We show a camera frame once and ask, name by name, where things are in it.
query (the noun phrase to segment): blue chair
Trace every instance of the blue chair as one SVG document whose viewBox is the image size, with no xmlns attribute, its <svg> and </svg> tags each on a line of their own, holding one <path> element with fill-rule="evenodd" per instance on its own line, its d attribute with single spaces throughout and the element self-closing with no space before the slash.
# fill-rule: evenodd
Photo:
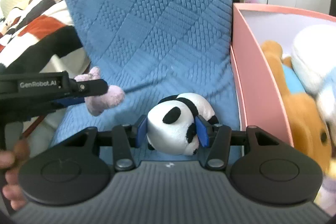
<svg viewBox="0 0 336 224">
<path fill-rule="evenodd" d="M 163 97 L 184 92 L 204 96 L 221 123 L 239 129 L 230 62 L 232 0 L 66 0 L 92 65 L 102 78 L 133 90 L 116 108 L 92 117 L 84 104 L 67 109 L 51 145 L 88 126 L 100 131 L 134 123 Z M 202 159 L 134 149 L 140 160 Z M 110 148 L 101 157 L 112 161 Z M 231 159 L 240 157 L 233 147 Z"/>
</svg>

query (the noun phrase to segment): finger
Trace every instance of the finger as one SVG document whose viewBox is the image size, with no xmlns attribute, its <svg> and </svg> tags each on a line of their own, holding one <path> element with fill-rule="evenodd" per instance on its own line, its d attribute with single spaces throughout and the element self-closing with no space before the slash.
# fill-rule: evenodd
<svg viewBox="0 0 336 224">
<path fill-rule="evenodd" d="M 10 205 L 11 205 L 11 207 L 13 208 L 13 210 L 18 211 L 18 210 L 20 210 L 23 206 L 25 206 L 26 203 L 27 203 L 27 201 L 25 201 L 25 200 L 12 200 L 12 201 L 10 202 Z"/>
<path fill-rule="evenodd" d="M 2 188 L 3 195 L 9 200 L 24 200 L 24 196 L 19 185 L 5 185 Z"/>
<path fill-rule="evenodd" d="M 15 162 L 15 156 L 11 151 L 0 152 L 0 169 L 9 168 Z"/>
<path fill-rule="evenodd" d="M 29 158 L 30 149 L 29 144 L 26 138 L 22 140 L 18 140 L 17 143 L 14 145 L 13 152 L 15 157 L 21 160 L 27 160 Z"/>
<path fill-rule="evenodd" d="M 5 178 L 8 184 L 15 185 L 18 184 L 18 174 L 19 174 L 20 167 L 13 168 L 8 170 L 5 174 Z"/>
</svg>

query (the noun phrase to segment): pink plush toy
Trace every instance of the pink plush toy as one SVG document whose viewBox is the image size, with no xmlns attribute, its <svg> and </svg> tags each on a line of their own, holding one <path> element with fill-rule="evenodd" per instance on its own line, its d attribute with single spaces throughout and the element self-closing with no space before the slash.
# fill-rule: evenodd
<svg viewBox="0 0 336 224">
<path fill-rule="evenodd" d="M 93 67 L 86 75 L 75 77 L 77 82 L 100 79 L 100 68 Z M 104 110 L 119 105 L 125 98 L 124 91 L 117 85 L 110 85 L 107 93 L 100 96 L 85 97 L 85 104 L 92 116 L 99 116 Z"/>
</svg>

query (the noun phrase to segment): white plush toy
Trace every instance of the white plush toy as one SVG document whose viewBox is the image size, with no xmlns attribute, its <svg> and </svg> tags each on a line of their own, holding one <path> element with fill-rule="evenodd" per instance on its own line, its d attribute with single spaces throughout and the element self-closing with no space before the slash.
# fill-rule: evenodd
<svg viewBox="0 0 336 224">
<path fill-rule="evenodd" d="M 307 93 L 313 95 L 336 143 L 336 26 L 312 25 L 297 34 L 292 66 Z"/>
<path fill-rule="evenodd" d="M 218 123 L 209 102 L 201 95 L 183 93 L 162 99 L 148 113 L 148 148 L 171 155 L 194 155 L 199 141 L 194 119 Z"/>
</svg>

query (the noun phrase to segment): pink gift box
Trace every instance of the pink gift box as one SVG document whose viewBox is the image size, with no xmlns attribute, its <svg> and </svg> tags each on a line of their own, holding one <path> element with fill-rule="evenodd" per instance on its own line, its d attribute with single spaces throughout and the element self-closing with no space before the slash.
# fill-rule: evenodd
<svg viewBox="0 0 336 224">
<path fill-rule="evenodd" d="M 315 24 L 336 26 L 336 17 L 276 5 L 234 3 L 231 63 L 242 130 L 256 125 L 293 146 L 284 105 L 260 45 L 274 40 L 283 47 L 284 56 L 290 55 L 296 34 Z"/>
</svg>

